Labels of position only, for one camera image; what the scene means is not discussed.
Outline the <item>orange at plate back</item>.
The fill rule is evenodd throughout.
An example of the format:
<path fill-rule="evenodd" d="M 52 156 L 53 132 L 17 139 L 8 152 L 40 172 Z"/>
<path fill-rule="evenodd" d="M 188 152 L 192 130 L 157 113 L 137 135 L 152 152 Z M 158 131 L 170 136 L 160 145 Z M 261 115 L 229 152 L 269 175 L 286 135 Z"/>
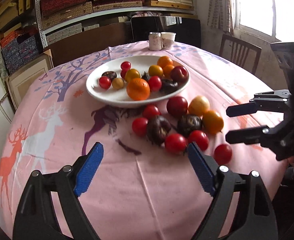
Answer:
<path fill-rule="evenodd" d="M 157 60 L 157 65 L 164 68 L 167 65 L 173 65 L 173 60 L 168 56 L 162 56 Z"/>

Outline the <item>small orange on plate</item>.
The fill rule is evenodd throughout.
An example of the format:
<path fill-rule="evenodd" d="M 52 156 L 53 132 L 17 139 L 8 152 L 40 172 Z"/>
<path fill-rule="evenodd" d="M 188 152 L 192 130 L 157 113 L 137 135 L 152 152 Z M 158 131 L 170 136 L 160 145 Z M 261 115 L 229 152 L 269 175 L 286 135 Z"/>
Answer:
<path fill-rule="evenodd" d="M 167 64 L 163 67 L 163 74 L 167 79 L 171 78 L 171 71 L 175 68 L 172 64 Z"/>

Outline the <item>white paper cup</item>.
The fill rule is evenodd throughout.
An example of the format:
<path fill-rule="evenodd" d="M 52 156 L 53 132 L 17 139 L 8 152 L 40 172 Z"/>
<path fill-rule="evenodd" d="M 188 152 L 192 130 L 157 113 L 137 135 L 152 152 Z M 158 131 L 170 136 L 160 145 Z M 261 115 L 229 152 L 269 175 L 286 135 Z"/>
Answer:
<path fill-rule="evenodd" d="M 172 32 L 161 32 L 162 47 L 163 49 L 171 49 L 175 43 L 176 33 Z"/>

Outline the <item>red cherry tomato front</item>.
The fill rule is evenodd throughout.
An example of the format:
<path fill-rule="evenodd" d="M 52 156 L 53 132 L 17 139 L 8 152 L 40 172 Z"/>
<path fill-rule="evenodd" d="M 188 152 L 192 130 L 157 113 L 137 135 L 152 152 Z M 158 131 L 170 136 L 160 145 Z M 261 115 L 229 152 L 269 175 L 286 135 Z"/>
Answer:
<path fill-rule="evenodd" d="M 111 79 L 107 76 L 102 76 L 99 78 L 99 86 L 102 89 L 108 90 L 111 87 Z"/>

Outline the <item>red cherry tomato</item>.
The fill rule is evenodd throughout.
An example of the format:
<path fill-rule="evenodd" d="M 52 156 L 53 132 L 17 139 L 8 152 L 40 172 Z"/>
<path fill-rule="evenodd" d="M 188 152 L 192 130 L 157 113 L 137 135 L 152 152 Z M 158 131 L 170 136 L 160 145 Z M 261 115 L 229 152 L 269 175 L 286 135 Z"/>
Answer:
<path fill-rule="evenodd" d="M 129 61 L 124 61 L 120 65 L 122 70 L 128 71 L 131 69 L 131 63 Z"/>
<path fill-rule="evenodd" d="M 99 86 L 102 89 L 108 90 L 111 87 L 111 79 L 107 76 L 102 76 L 99 78 Z"/>

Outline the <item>yellow tomato on plate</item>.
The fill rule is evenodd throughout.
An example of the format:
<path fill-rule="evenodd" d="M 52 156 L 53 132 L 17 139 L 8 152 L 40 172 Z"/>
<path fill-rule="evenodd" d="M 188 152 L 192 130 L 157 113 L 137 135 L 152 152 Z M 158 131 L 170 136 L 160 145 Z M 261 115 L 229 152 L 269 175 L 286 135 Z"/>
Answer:
<path fill-rule="evenodd" d="M 135 78 L 140 78 L 140 72 L 136 69 L 130 69 L 125 74 L 125 81 L 129 83 L 131 80 Z"/>

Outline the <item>red tomato behind yellow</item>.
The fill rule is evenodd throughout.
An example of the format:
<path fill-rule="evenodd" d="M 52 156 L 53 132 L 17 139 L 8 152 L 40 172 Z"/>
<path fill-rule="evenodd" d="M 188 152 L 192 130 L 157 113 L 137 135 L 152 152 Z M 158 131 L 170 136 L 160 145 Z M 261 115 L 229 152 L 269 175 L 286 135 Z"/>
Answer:
<path fill-rule="evenodd" d="M 125 80 L 125 76 L 126 76 L 127 70 L 123 69 L 120 73 L 120 76 L 122 77 L 122 79 Z"/>

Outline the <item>red tomato with stem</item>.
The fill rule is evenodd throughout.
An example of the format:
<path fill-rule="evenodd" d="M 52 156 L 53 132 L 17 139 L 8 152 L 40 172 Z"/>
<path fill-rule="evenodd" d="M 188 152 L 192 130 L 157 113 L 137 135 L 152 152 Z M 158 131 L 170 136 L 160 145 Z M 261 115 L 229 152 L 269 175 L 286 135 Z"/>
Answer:
<path fill-rule="evenodd" d="M 172 154 L 183 153 L 187 148 L 187 140 L 181 134 L 170 134 L 164 141 L 165 150 Z"/>

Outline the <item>small red tomato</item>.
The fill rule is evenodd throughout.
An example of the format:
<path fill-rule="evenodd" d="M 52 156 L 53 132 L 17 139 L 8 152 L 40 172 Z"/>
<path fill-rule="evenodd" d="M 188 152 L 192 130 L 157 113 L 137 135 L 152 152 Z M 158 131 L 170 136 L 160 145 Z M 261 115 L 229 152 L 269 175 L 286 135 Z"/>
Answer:
<path fill-rule="evenodd" d="M 148 84 L 149 84 L 149 87 L 150 87 L 150 91 L 151 92 L 157 92 L 162 87 L 162 80 L 158 76 L 152 76 L 148 80 Z"/>

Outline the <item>dark water chestnut middle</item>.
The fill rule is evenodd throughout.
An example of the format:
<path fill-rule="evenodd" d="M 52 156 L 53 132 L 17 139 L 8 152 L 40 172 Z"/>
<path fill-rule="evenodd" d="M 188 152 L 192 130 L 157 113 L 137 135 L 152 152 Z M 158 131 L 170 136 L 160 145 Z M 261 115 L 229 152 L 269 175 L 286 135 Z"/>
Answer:
<path fill-rule="evenodd" d="M 142 75 L 142 79 L 148 82 L 150 80 L 150 75 L 147 72 L 144 72 Z"/>

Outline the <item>dark water chestnut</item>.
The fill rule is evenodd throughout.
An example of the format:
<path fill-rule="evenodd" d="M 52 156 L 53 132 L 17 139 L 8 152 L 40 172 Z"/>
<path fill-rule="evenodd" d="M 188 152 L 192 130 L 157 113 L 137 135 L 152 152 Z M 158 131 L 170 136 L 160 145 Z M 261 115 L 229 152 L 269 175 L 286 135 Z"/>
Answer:
<path fill-rule="evenodd" d="M 117 73 L 114 71 L 107 71 L 104 72 L 101 76 L 108 77 L 111 81 L 113 81 L 115 78 L 117 78 Z"/>
<path fill-rule="evenodd" d="M 160 88 L 160 92 L 163 94 L 171 94 L 178 90 L 178 83 L 168 79 L 162 79 L 162 86 Z"/>
<path fill-rule="evenodd" d="M 150 75 L 147 72 L 144 72 L 142 75 L 142 79 L 148 82 L 150 80 Z"/>

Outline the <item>white drink can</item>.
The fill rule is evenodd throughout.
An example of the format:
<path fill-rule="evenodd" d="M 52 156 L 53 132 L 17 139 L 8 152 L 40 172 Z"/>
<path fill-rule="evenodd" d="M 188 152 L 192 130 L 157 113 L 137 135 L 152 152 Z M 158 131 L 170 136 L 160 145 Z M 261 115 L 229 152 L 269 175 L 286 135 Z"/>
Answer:
<path fill-rule="evenodd" d="M 158 33 L 158 32 L 150 32 L 149 33 L 149 49 L 151 51 L 162 50 L 161 33 Z"/>

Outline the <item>yellow orange fruit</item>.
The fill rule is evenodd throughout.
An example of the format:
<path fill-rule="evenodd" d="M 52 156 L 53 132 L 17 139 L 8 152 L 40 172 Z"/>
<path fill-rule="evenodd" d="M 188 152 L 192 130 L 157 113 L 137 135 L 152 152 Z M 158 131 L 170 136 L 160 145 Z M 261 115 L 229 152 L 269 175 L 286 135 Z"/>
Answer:
<path fill-rule="evenodd" d="M 162 78 L 164 75 L 163 68 L 158 65 L 151 65 L 148 69 L 148 74 L 150 76 L 157 76 L 159 78 Z"/>
<path fill-rule="evenodd" d="M 214 110 L 206 112 L 202 117 L 202 121 L 204 129 L 211 135 L 216 135 L 221 132 L 224 127 L 223 118 Z"/>

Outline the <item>dark wooden chair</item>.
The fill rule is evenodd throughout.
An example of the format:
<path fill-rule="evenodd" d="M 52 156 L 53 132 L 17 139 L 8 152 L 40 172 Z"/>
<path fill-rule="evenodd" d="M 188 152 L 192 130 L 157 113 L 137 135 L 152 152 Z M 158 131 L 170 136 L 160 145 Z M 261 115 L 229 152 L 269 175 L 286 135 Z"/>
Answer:
<path fill-rule="evenodd" d="M 261 57 L 262 49 L 249 42 L 243 41 L 236 37 L 229 36 L 227 34 L 223 34 L 219 49 L 220 57 L 223 56 L 224 46 L 226 42 L 231 42 L 231 53 L 229 61 L 240 67 L 244 67 L 250 50 L 255 52 L 256 55 L 251 69 L 251 74 L 255 75 L 258 68 L 259 59 Z"/>

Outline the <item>dark water chestnut left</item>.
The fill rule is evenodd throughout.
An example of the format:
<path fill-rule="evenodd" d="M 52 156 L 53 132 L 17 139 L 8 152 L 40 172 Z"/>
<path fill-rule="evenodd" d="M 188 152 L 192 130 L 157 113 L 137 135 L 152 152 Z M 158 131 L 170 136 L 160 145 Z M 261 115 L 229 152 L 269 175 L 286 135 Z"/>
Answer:
<path fill-rule="evenodd" d="M 108 77 L 111 81 L 113 81 L 115 78 L 117 78 L 117 73 L 114 71 L 107 71 L 104 72 L 101 76 Z"/>

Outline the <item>brown kiwi fruit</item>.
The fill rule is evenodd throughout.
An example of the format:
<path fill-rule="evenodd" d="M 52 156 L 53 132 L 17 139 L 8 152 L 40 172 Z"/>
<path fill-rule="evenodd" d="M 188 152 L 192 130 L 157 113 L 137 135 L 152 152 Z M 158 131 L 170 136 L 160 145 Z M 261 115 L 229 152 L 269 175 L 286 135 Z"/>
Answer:
<path fill-rule="evenodd" d="M 115 90 L 123 89 L 124 85 L 125 85 L 125 82 L 122 78 L 116 77 L 112 80 L 112 87 Z"/>

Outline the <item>red cherry tomato back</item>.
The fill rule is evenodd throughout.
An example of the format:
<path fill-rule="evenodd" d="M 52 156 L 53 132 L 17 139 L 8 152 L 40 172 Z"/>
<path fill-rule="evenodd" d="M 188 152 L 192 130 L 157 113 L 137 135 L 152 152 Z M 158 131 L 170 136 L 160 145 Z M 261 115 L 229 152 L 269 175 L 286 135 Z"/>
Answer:
<path fill-rule="evenodd" d="M 131 69 L 131 63 L 129 61 L 124 61 L 120 65 L 122 70 L 128 71 Z"/>

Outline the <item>patterned curtain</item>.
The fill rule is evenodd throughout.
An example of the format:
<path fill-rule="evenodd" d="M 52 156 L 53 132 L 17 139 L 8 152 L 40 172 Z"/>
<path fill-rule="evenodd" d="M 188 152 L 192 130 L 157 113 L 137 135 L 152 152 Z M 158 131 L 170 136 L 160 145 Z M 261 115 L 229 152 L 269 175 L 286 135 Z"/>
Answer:
<path fill-rule="evenodd" d="M 207 25 L 226 33 L 233 33 L 233 0 L 209 0 Z"/>

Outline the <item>dark chestnut with spiral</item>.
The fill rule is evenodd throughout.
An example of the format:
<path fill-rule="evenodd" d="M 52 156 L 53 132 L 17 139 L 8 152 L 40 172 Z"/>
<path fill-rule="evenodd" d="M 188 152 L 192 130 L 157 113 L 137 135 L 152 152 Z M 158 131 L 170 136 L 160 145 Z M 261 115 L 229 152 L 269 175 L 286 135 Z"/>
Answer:
<path fill-rule="evenodd" d="M 202 130 L 202 128 L 202 119 L 197 115 L 183 115 L 177 122 L 177 131 L 184 137 L 188 137 L 191 132 L 196 130 Z"/>

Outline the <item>large orange on plate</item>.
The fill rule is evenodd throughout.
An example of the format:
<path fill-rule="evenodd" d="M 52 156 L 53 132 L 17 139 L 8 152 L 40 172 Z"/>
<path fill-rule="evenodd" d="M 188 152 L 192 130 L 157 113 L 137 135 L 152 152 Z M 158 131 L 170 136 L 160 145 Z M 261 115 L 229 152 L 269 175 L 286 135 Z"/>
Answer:
<path fill-rule="evenodd" d="M 142 101 L 150 97 L 149 84 L 141 78 L 132 79 L 126 87 L 126 92 L 127 95 L 134 101 Z"/>

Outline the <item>dark wooden cabinet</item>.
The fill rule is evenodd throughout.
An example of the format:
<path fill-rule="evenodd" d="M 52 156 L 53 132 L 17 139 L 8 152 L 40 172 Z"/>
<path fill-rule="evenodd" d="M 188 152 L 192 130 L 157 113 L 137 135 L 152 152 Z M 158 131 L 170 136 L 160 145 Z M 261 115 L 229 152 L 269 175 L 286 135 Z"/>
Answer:
<path fill-rule="evenodd" d="M 114 23 L 84 31 L 59 40 L 44 50 L 51 50 L 54 66 L 79 57 L 132 42 L 130 22 Z"/>

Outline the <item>dark red plum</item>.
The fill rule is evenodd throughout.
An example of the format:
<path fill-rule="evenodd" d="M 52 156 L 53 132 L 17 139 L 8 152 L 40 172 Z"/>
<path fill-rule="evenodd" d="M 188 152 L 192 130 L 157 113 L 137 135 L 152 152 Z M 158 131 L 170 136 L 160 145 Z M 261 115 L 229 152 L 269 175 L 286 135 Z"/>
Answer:
<path fill-rule="evenodd" d="M 189 72 L 184 66 L 176 66 L 170 72 L 170 78 L 178 83 L 184 83 L 189 78 Z"/>

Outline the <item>framed picture leaning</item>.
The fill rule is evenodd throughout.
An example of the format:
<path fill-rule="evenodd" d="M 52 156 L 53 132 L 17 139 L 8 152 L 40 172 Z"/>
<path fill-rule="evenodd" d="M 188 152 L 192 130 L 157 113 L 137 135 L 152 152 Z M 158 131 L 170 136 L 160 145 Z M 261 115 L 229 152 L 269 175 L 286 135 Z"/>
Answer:
<path fill-rule="evenodd" d="M 32 83 L 36 79 L 46 77 L 47 72 L 52 68 L 54 68 L 52 53 L 48 49 L 6 78 L 6 85 L 15 111 Z"/>

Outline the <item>yellow orange fruit front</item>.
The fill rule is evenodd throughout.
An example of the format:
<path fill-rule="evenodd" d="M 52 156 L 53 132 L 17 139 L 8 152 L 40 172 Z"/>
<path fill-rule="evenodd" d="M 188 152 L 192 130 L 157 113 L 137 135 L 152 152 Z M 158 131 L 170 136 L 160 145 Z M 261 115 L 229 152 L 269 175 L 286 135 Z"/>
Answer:
<path fill-rule="evenodd" d="M 214 110 L 206 112 L 202 117 L 202 121 L 204 129 L 211 135 L 216 135 L 221 132 L 224 127 L 223 118 Z"/>

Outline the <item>yellow orange fruit back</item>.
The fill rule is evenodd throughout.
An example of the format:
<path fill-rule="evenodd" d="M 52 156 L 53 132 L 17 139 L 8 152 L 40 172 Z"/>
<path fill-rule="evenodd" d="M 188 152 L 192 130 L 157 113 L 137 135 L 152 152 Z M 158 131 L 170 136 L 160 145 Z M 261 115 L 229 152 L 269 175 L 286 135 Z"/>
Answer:
<path fill-rule="evenodd" d="M 162 78 L 164 75 L 163 68 L 158 65 L 151 65 L 148 69 L 148 74 L 150 76 L 157 76 L 159 78 Z"/>

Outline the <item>metal storage shelf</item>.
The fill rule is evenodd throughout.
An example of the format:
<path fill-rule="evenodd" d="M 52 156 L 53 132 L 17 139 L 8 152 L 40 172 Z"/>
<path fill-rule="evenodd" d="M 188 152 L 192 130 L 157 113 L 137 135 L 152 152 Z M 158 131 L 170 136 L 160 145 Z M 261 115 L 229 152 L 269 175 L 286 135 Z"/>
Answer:
<path fill-rule="evenodd" d="M 58 32 L 86 28 L 99 17 L 151 11 L 195 15 L 195 0 L 35 0 L 36 20 L 44 48 L 57 41 Z"/>

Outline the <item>dark purple chestnut on cloth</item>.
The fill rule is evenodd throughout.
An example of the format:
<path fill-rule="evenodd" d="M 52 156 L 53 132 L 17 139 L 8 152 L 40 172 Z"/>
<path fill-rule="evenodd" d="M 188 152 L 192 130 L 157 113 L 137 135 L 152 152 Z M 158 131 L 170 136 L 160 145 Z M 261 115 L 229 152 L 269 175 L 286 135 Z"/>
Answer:
<path fill-rule="evenodd" d="M 160 146 L 170 131 L 171 124 L 168 119 L 162 115 L 156 115 L 148 121 L 146 135 L 153 144 Z"/>

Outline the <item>large red tomato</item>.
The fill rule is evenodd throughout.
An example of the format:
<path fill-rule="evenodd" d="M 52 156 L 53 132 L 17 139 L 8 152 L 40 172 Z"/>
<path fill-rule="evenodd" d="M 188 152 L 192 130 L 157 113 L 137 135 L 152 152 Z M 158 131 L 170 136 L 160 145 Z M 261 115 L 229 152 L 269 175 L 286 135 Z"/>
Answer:
<path fill-rule="evenodd" d="M 187 114 L 188 102 L 182 96 L 175 96 L 168 100 L 166 107 L 168 114 L 176 119 L 179 119 L 181 116 Z"/>

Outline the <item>dark water chestnut right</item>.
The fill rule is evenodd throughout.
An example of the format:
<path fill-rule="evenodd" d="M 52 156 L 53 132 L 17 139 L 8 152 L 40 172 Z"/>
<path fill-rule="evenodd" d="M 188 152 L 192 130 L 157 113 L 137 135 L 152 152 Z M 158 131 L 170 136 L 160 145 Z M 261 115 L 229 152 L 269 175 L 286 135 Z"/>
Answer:
<path fill-rule="evenodd" d="M 168 79 L 162 79 L 162 86 L 160 88 L 160 92 L 163 94 L 171 94 L 178 90 L 178 83 Z"/>

